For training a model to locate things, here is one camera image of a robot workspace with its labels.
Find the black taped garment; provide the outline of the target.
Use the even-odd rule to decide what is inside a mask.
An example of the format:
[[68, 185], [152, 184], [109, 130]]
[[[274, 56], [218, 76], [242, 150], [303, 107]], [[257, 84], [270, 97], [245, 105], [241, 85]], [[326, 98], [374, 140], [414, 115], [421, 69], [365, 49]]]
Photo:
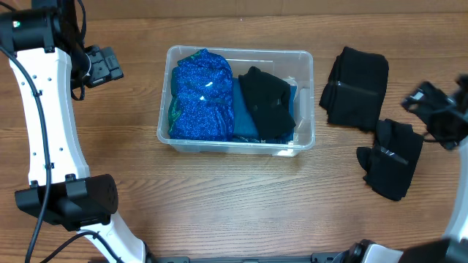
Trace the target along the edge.
[[412, 125], [391, 119], [378, 121], [374, 145], [356, 150], [366, 171], [363, 179], [379, 195], [398, 202], [407, 194], [422, 147], [423, 137]]

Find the large black garment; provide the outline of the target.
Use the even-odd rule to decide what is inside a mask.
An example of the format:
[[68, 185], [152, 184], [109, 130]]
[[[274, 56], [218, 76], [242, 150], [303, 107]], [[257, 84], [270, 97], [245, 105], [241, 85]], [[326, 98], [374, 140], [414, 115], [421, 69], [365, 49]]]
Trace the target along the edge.
[[345, 47], [336, 57], [320, 98], [333, 125], [376, 129], [388, 84], [389, 64], [380, 54]]

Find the shiny blue sequin fabric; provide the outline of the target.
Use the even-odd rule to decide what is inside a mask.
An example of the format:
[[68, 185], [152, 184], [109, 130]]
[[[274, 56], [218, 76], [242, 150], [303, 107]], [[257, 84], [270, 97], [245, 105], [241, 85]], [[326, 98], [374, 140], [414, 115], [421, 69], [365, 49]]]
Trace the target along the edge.
[[168, 134], [176, 140], [227, 142], [234, 131], [233, 73], [227, 60], [206, 49], [172, 70]]

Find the blue denim jeans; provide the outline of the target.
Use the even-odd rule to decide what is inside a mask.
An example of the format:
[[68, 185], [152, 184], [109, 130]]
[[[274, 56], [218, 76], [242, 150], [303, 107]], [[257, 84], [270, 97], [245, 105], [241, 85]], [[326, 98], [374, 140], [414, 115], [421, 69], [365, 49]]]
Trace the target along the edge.
[[259, 137], [254, 121], [246, 108], [238, 78], [233, 78], [233, 112], [234, 142], [288, 144], [293, 141], [294, 129], [273, 140], [262, 140]]

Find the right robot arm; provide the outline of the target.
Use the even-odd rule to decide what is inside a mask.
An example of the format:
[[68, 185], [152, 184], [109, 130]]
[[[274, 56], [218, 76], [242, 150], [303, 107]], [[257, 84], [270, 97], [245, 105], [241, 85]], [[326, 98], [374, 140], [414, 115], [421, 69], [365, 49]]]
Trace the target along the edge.
[[335, 257], [335, 262], [466, 262], [467, 261], [467, 76], [456, 81], [458, 90], [448, 96], [430, 82], [421, 83], [401, 103], [426, 125], [416, 134], [410, 125], [380, 121], [372, 148], [359, 147], [358, 161], [364, 180], [378, 194], [399, 201], [408, 190], [423, 143], [458, 150], [461, 174], [456, 202], [441, 239], [404, 250], [362, 240]]

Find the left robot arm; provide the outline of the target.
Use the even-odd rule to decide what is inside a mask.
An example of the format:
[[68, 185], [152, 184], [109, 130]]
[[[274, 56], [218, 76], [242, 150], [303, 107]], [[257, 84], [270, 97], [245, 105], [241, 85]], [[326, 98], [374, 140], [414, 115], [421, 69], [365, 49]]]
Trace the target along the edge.
[[29, 136], [29, 185], [16, 205], [39, 223], [85, 237], [109, 262], [152, 262], [148, 246], [118, 213], [109, 174], [91, 176], [80, 147], [73, 102], [85, 90], [123, 77], [109, 47], [86, 46], [81, 1], [33, 1], [1, 14], [1, 51], [19, 85]]

